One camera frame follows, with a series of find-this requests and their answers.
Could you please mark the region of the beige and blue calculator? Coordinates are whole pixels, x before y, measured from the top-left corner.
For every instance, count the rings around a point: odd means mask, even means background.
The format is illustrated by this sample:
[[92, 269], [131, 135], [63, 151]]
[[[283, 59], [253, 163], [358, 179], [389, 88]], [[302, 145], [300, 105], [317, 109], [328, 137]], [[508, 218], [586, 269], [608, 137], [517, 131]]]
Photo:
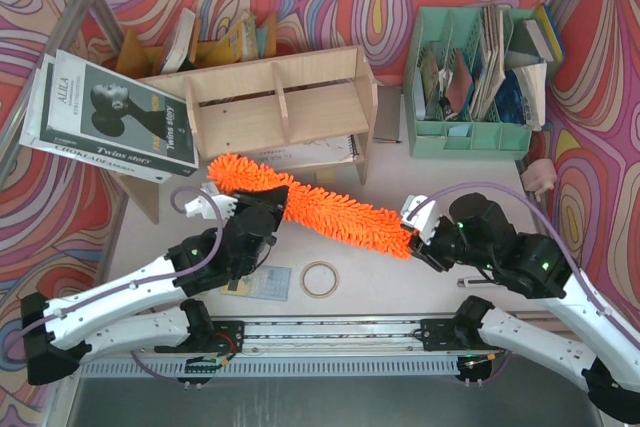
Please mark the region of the beige and blue calculator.
[[254, 273], [231, 281], [221, 290], [222, 295], [259, 300], [286, 302], [288, 300], [292, 269], [279, 266], [261, 266]]

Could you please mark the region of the orange microfiber duster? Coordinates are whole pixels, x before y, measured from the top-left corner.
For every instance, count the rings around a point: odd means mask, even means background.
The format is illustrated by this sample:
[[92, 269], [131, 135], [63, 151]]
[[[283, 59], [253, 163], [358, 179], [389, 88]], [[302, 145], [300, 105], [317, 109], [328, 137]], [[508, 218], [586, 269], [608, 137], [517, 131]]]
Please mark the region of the orange microfiber duster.
[[285, 172], [237, 154], [224, 154], [208, 166], [208, 178], [223, 193], [266, 192], [286, 187], [284, 219], [324, 237], [407, 260], [413, 230], [402, 227], [398, 213], [361, 203], [343, 194], [313, 187]]

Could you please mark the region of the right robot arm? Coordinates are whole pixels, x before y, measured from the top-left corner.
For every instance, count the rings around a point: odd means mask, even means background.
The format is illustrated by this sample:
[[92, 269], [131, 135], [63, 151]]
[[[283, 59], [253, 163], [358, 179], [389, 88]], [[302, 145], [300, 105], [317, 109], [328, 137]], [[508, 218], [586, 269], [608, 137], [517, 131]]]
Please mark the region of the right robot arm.
[[552, 237], [517, 232], [502, 208], [480, 193], [456, 199], [448, 215], [426, 196], [401, 210], [409, 250], [437, 272], [475, 268], [486, 281], [537, 303], [576, 335], [569, 340], [470, 295], [443, 321], [423, 319], [426, 351], [501, 349], [571, 381], [609, 417], [639, 421], [639, 332], [598, 292]]

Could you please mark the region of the wooden bookshelf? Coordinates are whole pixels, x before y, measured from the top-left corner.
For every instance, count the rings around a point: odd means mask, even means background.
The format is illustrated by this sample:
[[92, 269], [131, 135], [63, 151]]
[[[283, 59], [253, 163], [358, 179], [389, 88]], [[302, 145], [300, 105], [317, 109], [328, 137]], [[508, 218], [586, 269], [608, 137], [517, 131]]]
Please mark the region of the wooden bookshelf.
[[361, 46], [146, 77], [183, 98], [200, 157], [253, 153], [353, 135], [367, 179], [378, 85]]

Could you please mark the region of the black marker pen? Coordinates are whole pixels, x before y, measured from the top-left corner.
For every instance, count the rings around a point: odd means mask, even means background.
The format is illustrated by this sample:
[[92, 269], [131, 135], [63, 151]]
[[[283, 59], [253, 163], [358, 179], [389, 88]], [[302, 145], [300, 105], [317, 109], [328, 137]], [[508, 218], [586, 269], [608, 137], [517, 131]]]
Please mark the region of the black marker pen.
[[477, 276], [468, 276], [459, 278], [456, 282], [459, 288], [485, 288], [494, 285], [491, 279]]

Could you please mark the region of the yellow sticky note pad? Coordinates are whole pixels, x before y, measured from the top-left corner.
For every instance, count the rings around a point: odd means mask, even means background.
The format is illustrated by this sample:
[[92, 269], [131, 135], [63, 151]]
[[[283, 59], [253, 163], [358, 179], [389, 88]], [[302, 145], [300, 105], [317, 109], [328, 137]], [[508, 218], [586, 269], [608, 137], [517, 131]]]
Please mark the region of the yellow sticky note pad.
[[336, 181], [336, 172], [334, 169], [322, 169], [315, 173], [318, 185], [329, 185]]

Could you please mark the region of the clear tape roll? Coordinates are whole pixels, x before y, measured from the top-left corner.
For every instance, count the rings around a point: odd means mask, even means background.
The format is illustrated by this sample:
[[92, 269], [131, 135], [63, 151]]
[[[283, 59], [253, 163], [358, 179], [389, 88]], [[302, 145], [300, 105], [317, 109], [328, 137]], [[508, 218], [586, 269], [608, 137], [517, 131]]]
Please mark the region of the clear tape roll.
[[332, 296], [340, 282], [338, 270], [330, 263], [316, 261], [306, 265], [300, 274], [300, 287], [313, 299]]

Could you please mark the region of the spiral notebook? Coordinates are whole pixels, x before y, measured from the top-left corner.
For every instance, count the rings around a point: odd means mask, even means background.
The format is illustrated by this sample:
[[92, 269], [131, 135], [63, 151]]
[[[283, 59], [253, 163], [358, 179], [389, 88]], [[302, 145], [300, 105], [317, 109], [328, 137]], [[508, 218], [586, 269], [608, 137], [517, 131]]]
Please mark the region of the spiral notebook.
[[327, 138], [249, 153], [247, 158], [277, 171], [312, 168], [326, 164], [350, 163], [358, 159], [359, 148], [353, 135]]

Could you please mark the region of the pink piggy figurine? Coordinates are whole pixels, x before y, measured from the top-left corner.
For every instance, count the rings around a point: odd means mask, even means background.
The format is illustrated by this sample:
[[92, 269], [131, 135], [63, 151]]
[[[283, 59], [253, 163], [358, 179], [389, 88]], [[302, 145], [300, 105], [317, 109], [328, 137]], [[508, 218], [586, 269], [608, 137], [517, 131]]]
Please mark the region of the pink piggy figurine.
[[532, 192], [538, 202], [549, 190], [553, 190], [557, 181], [557, 172], [551, 159], [541, 158], [532, 162], [521, 174], [524, 190]]

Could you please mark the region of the mint green desk organizer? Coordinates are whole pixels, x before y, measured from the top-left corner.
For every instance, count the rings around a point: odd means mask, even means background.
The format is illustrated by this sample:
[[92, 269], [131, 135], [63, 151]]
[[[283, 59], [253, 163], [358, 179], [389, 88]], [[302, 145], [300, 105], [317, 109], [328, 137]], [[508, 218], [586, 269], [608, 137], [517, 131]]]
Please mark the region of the mint green desk organizer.
[[422, 7], [404, 76], [410, 154], [439, 160], [520, 160], [531, 130], [500, 115], [505, 54], [523, 10]]

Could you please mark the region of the yellow file rack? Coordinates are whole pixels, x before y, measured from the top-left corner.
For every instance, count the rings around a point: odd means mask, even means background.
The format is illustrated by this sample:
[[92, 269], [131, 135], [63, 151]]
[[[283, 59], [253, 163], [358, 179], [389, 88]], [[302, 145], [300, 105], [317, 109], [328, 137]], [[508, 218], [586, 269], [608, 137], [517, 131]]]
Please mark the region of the yellow file rack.
[[[218, 41], [199, 41], [201, 21], [197, 20], [192, 36], [192, 48], [188, 57], [195, 68], [226, 65], [241, 61], [232, 59], [231, 54], [217, 47]], [[255, 29], [257, 59], [274, 57], [277, 53], [277, 14], [270, 13], [264, 22]], [[138, 79], [154, 76], [154, 63], [161, 57], [162, 46], [144, 46], [133, 30], [129, 30], [124, 38], [122, 49], [116, 63], [116, 71], [126, 76]]]

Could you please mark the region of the Twins story book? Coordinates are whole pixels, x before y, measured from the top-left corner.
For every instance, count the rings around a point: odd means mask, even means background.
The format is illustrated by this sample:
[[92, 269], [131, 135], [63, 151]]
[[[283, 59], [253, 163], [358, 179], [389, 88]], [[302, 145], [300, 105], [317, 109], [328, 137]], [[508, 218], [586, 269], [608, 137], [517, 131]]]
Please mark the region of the Twins story book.
[[183, 100], [59, 50], [41, 66], [41, 138], [188, 177], [199, 160]]

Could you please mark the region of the white Chokladfabriken book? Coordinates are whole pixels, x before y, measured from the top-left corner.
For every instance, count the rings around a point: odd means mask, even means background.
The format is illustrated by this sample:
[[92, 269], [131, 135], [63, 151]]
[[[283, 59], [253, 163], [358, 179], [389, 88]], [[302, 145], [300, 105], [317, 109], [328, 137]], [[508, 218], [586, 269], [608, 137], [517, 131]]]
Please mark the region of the white Chokladfabriken book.
[[171, 177], [171, 173], [45, 140], [43, 134], [40, 133], [44, 104], [48, 98], [45, 94], [45, 74], [53, 69], [53, 65], [54, 57], [46, 54], [42, 63], [45, 72], [42, 72], [41, 68], [35, 70], [20, 134], [20, 145], [104, 168], [119, 175], [132, 176], [153, 183], [161, 184]]

